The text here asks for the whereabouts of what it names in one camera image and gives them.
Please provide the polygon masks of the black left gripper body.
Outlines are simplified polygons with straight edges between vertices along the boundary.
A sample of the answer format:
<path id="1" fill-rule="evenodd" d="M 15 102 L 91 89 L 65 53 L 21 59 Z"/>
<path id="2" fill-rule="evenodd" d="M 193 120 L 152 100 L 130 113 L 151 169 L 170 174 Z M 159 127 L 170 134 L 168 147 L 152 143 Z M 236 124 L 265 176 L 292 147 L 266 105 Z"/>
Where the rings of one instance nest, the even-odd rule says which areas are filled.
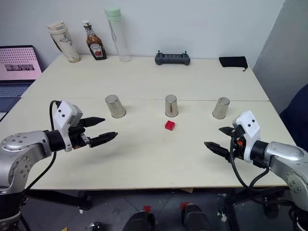
<path id="1" fill-rule="evenodd" d="M 68 135 L 72 148 L 84 147 L 90 143 L 90 139 L 84 134 L 84 132 L 85 128 L 80 124 L 76 127 L 70 127 L 68 129 Z"/>

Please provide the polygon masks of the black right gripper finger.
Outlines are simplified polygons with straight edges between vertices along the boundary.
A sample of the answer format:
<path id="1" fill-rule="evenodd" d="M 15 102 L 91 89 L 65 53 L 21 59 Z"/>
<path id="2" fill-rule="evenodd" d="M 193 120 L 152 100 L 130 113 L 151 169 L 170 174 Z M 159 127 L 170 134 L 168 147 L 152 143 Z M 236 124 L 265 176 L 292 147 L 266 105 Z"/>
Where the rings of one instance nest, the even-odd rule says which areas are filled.
<path id="1" fill-rule="evenodd" d="M 204 145 L 213 153 L 224 157 L 227 161 L 230 160 L 230 152 L 228 149 L 221 147 L 219 144 L 214 142 L 206 141 Z"/>
<path id="2" fill-rule="evenodd" d="M 221 127 L 219 128 L 219 131 L 224 133 L 227 136 L 234 137 L 235 128 L 232 127 Z"/>

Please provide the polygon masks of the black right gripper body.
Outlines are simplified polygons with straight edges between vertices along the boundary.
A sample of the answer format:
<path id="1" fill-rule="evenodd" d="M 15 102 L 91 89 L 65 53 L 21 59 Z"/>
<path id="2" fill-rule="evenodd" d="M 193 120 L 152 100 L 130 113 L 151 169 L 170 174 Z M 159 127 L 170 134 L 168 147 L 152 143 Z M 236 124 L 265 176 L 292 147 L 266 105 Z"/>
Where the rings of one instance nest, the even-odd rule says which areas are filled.
<path id="1" fill-rule="evenodd" d="M 244 160 L 246 147 L 245 131 L 242 126 L 237 126 L 231 133 L 231 152 L 234 157 Z"/>

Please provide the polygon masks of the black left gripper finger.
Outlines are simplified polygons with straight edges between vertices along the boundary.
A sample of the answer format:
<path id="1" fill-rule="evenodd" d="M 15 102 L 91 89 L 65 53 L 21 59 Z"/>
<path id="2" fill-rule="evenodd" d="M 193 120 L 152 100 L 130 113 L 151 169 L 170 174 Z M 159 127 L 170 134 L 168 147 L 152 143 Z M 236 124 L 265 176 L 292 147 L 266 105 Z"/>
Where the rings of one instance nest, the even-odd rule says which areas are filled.
<path id="1" fill-rule="evenodd" d="M 88 127 L 95 126 L 95 125 L 97 125 L 101 122 L 104 122 L 104 121 L 105 121 L 104 118 L 92 116 L 92 117 L 80 119 L 80 124 L 81 124 L 81 126 L 88 128 Z"/>
<path id="2" fill-rule="evenodd" d="M 116 136 L 118 135 L 117 132 L 107 132 L 104 134 L 99 135 L 98 137 L 95 138 L 90 138 L 89 139 L 89 147 L 93 148 L 102 144 L 105 144 L 107 142 L 110 142 L 113 140 Z"/>

